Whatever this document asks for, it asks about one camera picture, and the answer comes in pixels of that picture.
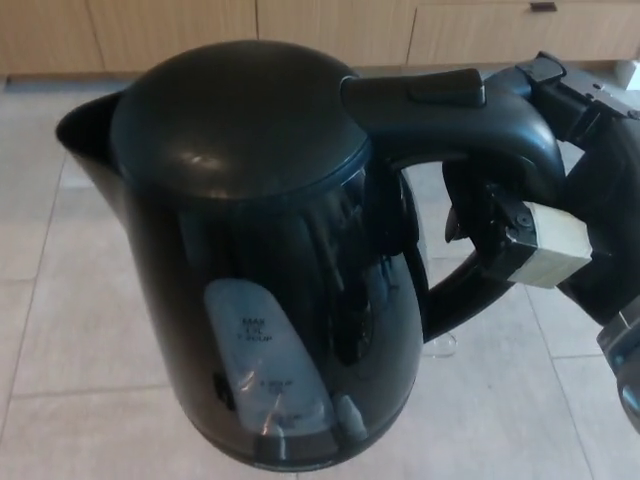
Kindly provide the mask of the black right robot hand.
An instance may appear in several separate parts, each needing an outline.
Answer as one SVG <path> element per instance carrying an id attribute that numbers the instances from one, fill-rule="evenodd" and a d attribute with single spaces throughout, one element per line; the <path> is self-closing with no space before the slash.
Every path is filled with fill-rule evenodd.
<path id="1" fill-rule="evenodd" d="M 597 89 L 590 74 L 539 53 L 528 63 L 498 71 L 489 87 L 528 100 L 555 137 L 583 150 L 564 180 L 557 207 L 583 221 L 594 241 L 589 264 L 559 283 L 559 290 L 602 326 L 607 335 L 639 331 L 639 117 L 630 107 Z M 514 257 L 516 240 L 538 232 L 516 217 L 524 202 L 460 163 L 443 167 L 452 208 L 448 240 L 470 237 L 480 245 L 433 291 L 437 334 L 468 321 L 513 285 L 486 267 Z"/>

